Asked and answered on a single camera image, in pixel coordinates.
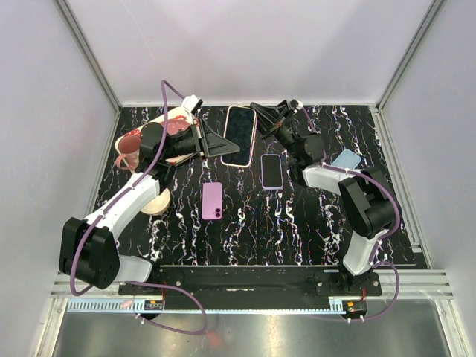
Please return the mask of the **phone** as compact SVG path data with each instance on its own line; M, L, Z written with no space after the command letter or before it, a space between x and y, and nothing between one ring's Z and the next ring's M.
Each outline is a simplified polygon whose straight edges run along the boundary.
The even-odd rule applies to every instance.
M223 155L225 166L249 167L251 165L257 130L257 113L244 106L230 106L225 121L224 138L239 147L239 152Z
M277 154L263 154L261 161L261 182L264 190L283 188L281 158Z
M218 220L222 218L222 184L204 183L202 186L202 218Z

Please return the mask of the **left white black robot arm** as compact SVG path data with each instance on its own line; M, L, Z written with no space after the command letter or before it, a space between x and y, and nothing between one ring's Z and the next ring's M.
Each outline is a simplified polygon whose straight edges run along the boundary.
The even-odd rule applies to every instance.
M73 295L80 280L88 288L105 289L114 282L134 282L146 295L155 293L161 277L144 258L122 255L117 242L125 227L159 197L176 171L171 159L182 155L212 158L239 152L239 146L214 132L201 119L168 135L165 124L151 122L141 130L139 164L127 183L103 206L63 226L59 270L70 277Z

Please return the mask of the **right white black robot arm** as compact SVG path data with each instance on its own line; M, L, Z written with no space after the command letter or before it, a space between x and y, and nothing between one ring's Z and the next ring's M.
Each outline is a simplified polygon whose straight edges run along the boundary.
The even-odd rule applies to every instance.
M375 258L382 241L400 226L401 209L386 178L376 167L352 170L327 164L322 137L316 131L302 135L294 126L295 115L303 110L299 100L250 107L257 113L262 138L274 137L292 157L289 169L294 183L341 197L352 236L335 284L344 294L354 295L378 267Z

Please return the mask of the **light blue phone case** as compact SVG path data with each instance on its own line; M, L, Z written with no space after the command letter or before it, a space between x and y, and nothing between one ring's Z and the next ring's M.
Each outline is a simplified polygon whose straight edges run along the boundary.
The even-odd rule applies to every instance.
M361 156L350 149L344 149L337 158L331 163L332 166L341 169L356 169L361 163Z

